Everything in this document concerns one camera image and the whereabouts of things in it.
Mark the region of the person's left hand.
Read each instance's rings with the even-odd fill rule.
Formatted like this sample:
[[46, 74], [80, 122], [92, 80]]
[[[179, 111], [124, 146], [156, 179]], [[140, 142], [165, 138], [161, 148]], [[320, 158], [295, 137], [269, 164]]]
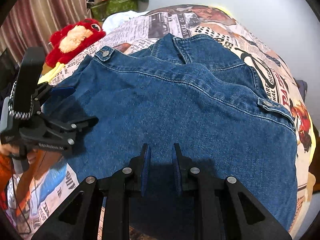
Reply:
[[[19, 155], [20, 148], [11, 144], [0, 145], [1, 155], [9, 157], [10, 155]], [[37, 150], [33, 149], [27, 154], [27, 159], [29, 164], [33, 164], [36, 160]]]

